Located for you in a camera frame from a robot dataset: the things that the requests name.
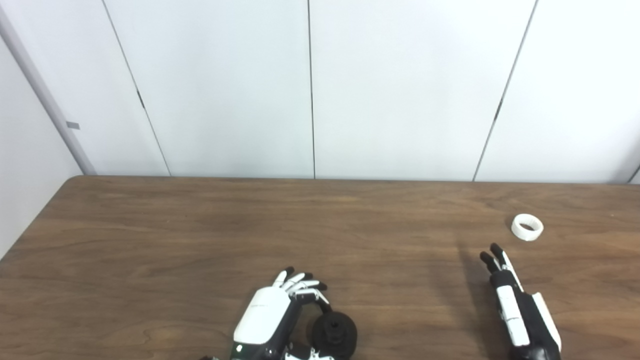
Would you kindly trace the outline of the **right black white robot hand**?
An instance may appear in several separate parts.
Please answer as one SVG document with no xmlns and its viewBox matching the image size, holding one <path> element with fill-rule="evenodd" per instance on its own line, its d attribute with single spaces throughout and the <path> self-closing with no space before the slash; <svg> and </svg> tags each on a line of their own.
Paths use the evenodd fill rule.
<svg viewBox="0 0 640 360">
<path fill-rule="evenodd" d="M 562 338 L 540 292 L 524 291 L 507 253 L 492 243 L 480 259 L 489 271 L 500 318 L 510 339 L 511 360 L 560 360 Z"/>
</svg>

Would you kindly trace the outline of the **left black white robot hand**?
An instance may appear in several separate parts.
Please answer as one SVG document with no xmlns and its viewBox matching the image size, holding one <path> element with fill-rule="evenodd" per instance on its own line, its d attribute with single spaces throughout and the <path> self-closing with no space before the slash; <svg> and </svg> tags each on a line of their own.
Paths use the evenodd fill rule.
<svg viewBox="0 0 640 360">
<path fill-rule="evenodd" d="M 305 305 L 331 311 L 323 294 L 327 285 L 310 272 L 295 274 L 289 266 L 271 285 L 261 287 L 250 300 L 233 333 L 231 360 L 333 360 L 313 346 L 298 346 L 290 337 Z"/>
</svg>

